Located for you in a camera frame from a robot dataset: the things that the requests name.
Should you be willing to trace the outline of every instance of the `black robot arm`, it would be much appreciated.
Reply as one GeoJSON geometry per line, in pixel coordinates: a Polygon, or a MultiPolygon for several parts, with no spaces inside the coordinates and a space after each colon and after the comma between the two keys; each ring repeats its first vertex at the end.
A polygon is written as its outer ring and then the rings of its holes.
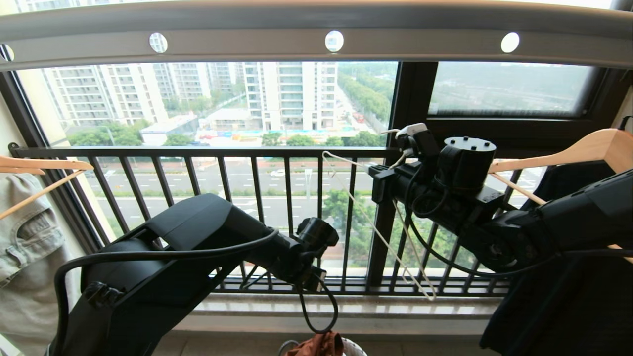
{"type": "MultiPolygon", "coordinates": [[[[213,194],[181,201],[99,253],[84,257],[118,261],[82,267],[82,296],[67,319],[67,310],[60,309],[60,328],[50,352],[151,355],[160,338],[242,261],[264,267],[290,284],[320,291],[325,271],[312,263],[338,242],[338,235],[317,218],[304,220],[298,230],[296,238],[284,236],[213,194]],[[167,246],[159,247],[158,238],[167,246]],[[205,251],[212,257],[170,257],[205,251]]],[[[62,292],[58,298],[63,306],[62,292]]]]}
{"type": "Polygon", "coordinates": [[[451,137],[440,151],[424,124],[403,129],[397,142],[418,161],[370,167],[372,199],[398,200],[409,214],[437,222],[493,271],[521,271],[566,251],[605,248],[633,236],[633,170],[532,210],[498,214],[507,208],[503,195],[484,185],[493,143],[451,137]]]}

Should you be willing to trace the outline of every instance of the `white car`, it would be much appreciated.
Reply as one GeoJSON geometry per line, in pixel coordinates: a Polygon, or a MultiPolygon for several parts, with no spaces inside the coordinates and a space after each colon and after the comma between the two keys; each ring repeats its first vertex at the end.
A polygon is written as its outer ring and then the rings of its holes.
{"type": "Polygon", "coordinates": [[[285,176],[285,169],[277,169],[270,172],[271,177],[283,177],[285,176]]]}

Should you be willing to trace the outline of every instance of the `window sill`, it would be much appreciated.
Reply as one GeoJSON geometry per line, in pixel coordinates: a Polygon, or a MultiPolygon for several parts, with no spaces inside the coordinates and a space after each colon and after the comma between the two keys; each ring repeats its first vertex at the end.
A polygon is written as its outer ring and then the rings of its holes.
{"type": "MultiPolygon", "coordinates": [[[[335,329],[348,334],[480,335],[500,298],[337,296],[335,329]]],[[[332,318],[326,296],[307,296],[316,328],[332,318]]],[[[296,295],[212,293],[174,330],[241,333],[309,332],[296,295]]]]}

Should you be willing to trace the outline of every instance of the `floor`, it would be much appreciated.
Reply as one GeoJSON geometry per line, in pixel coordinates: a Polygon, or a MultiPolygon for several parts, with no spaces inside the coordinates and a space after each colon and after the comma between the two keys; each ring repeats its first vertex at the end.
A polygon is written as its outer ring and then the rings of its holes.
{"type": "MultiPolygon", "coordinates": [[[[491,350],[479,348],[479,337],[401,338],[386,336],[347,336],[364,349],[368,356],[493,356],[491,350]]],[[[279,346],[286,340],[305,340],[297,335],[259,335],[224,333],[170,333],[166,335],[154,356],[277,356],[279,346]]]]}

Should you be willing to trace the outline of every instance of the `black garment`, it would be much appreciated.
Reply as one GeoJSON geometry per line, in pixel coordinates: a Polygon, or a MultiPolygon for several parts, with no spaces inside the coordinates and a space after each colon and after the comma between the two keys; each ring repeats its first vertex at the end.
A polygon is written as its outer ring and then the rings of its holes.
{"type": "MultiPolygon", "coordinates": [[[[545,173],[534,194],[561,198],[611,175],[605,163],[559,166],[545,173]]],[[[529,201],[522,209],[535,205],[529,201]]],[[[633,236],[617,241],[633,248],[633,236]]],[[[633,264],[619,257],[578,257],[514,277],[479,345],[507,356],[630,356],[632,341],[633,264]]]]}

